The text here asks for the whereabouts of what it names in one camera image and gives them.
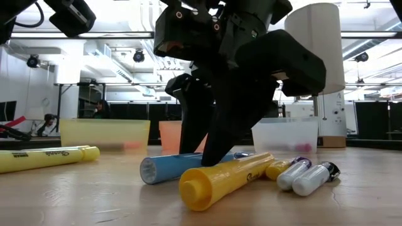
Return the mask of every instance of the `white column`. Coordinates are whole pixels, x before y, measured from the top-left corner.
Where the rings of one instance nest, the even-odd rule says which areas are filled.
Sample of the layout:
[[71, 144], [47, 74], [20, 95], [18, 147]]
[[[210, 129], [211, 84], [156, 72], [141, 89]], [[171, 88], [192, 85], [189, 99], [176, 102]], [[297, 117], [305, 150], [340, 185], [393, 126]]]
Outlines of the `white column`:
[[[55, 67], [56, 83], [78, 83], [80, 82], [84, 55], [84, 42], [71, 43], [68, 46], [63, 46], [63, 49], [68, 55]], [[68, 85], [64, 85], [62, 90], [67, 88]], [[60, 117], [64, 119], [77, 118], [78, 104], [79, 87], [72, 86], [62, 95]]]
[[342, 91], [345, 89], [345, 76], [338, 7], [330, 3], [316, 3], [297, 9], [286, 18], [285, 30], [320, 57], [327, 69], [325, 88], [317, 103], [320, 135], [346, 136]]

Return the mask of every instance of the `translucent container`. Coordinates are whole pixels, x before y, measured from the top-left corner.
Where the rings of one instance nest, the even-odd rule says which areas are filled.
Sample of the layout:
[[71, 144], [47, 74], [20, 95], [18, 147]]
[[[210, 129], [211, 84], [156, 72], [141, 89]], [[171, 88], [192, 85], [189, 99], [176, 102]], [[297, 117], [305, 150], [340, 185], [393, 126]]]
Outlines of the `translucent container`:
[[[178, 154], [180, 149], [180, 135], [182, 132], [181, 121], [160, 121], [159, 131], [161, 134], [162, 154]], [[197, 152], [203, 152], [207, 136], [197, 148]]]
[[150, 121], [61, 119], [62, 146], [97, 146], [100, 151], [146, 154]]
[[317, 152], [318, 117], [265, 118], [252, 131], [256, 152]]

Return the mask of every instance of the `yellow plastic bin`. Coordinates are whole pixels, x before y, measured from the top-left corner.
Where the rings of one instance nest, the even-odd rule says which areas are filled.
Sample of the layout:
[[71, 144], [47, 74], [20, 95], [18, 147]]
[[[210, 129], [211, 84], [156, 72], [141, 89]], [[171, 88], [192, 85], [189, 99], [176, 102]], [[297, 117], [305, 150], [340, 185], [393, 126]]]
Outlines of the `yellow plastic bin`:
[[61, 119], [62, 146], [97, 146], [100, 151], [146, 154], [150, 121]]
[[[181, 121], [160, 121], [159, 131], [161, 134], [162, 154], [178, 154], [180, 149], [180, 134], [182, 133]], [[203, 152], [207, 136], [204, 137], [197, 152]]]

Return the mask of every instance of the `blue marker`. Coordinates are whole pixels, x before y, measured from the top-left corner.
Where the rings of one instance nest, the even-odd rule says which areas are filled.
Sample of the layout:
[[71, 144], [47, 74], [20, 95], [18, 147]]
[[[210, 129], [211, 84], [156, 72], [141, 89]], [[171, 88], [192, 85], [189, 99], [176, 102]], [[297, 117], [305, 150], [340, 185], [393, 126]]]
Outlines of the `blue marker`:
[[[247, 156], [246, 153], [229, 153], [220, 162]], [[141, 162], [139, 173], [146, 184], [154, 185], [162, 181], [179, 178], [188, 169], [202, 167], [201, 159], [202, 153], [147, 157]]]

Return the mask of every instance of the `white marker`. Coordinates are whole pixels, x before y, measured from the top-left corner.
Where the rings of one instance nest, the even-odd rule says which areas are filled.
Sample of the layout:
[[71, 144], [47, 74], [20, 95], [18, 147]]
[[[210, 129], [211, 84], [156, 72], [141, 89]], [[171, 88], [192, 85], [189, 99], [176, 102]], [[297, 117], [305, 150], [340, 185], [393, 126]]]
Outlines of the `white marker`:
[[291, 190], [291, 185], [293, 181], [302, 173], [306, 172], [306, 170], [311, 167], [312, 162], [308, 159], [303, 159], [292, 166], [290, 166], [287, 170], [281, 173], [276, 179], [276, 183], [278, 186], [284, 190]]
[[340, 174], [338, 167], [330, 162], [311, 167], [296, 178], [292, 184], [293, 191], [297, 195], [307, 196], [327, 181], [335, 180]]

